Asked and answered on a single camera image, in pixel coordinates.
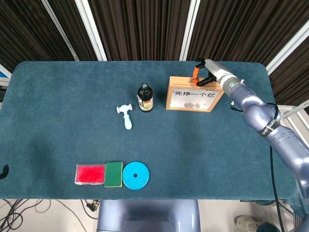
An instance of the toy hammer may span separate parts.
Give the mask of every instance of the toy hammer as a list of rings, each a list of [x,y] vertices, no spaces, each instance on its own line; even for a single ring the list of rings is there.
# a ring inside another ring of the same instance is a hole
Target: toy hammer
[[[129,105],[122,105],[120,107],[116,107],[116,110],[117,110],[117,113],[120,114],[120,112],[124,113],[124,119],[125,119],[125,128],[127,130],[131,129],[132,128],[132,123],[131,123],[131,120],[130,120],[130,116],[127,114],[127,111],[128,110],[132,110],[132,105],[129,104]]]

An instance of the dark brown curtain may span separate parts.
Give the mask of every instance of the dark brown curtain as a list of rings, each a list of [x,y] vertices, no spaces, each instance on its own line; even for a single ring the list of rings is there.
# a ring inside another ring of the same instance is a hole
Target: dark brown curtain
[[[179,60],[190,0],[89,0],[108,60]]]
[[[74,60],[40,0],[0,0],[0,64]]]
[[[308,19],[308,0],[201,0],[187,60],[268,65]]]
[[[79,60],[98,60],[74,0],[48,0]]]
[[[309,38],[289,55],[269,77],[277,104],[299,105],[308,100]]]

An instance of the green scrub pad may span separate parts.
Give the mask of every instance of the green scrub pad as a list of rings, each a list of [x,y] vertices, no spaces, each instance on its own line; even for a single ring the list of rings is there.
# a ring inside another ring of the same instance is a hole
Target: green scrub pad
[[[122,162],[105,164],[105,187],[122,187]]]

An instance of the white sneaker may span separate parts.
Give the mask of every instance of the white sneaker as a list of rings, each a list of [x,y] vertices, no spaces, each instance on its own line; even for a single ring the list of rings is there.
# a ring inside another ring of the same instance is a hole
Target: white sneaker
[[[253,220],[251,217],[238,216],[234,219],[238,228],[244,232],[256,232],[257,228],[262,225],[261,222]]]

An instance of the wooden sign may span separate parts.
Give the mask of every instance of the wooden sign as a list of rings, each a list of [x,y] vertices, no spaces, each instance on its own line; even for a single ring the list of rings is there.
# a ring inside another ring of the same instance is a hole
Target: wooden sign
[[[217,82],[197,87],[192,77],[171,76],[166,100],[167,110],[210,112],[224,94]]]

